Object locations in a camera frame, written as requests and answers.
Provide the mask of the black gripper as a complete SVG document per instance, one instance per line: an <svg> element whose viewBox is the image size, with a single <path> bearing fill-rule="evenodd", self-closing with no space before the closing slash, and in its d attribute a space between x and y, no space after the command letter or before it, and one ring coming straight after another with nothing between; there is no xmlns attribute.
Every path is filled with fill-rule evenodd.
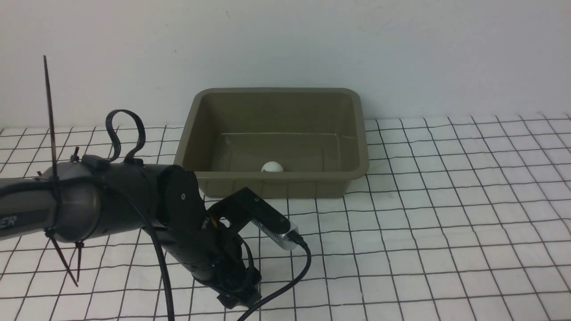
<svg viewBox="0 0 571 321"><path fill-rule="evenodd" d="M227 309L251 308L261 300L261 273L251 252L247 252L248 263L244 262L243 243L236 232L211 218L170 227L170 255L196 282L216 291L218 301Z"/></svg>

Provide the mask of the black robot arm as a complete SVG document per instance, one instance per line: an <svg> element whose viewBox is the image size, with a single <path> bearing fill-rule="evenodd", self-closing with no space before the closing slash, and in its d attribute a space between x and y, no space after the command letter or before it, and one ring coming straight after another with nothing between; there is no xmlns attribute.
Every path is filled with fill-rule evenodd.
<svg viewBox="0 0 571 321"><path fill-rule="evenodd" d="M1 179L39 190L1 197L1 239L38 231L77 243L144 228L143 214L158 242L202 285L215 290L228 309L260 300L260 272L242 258L239 231L255 216L259 197L242 188L206 209L193 172L175 165L109 163L97 156L60 162L58 192L51 170L34 179Z"/></svg>

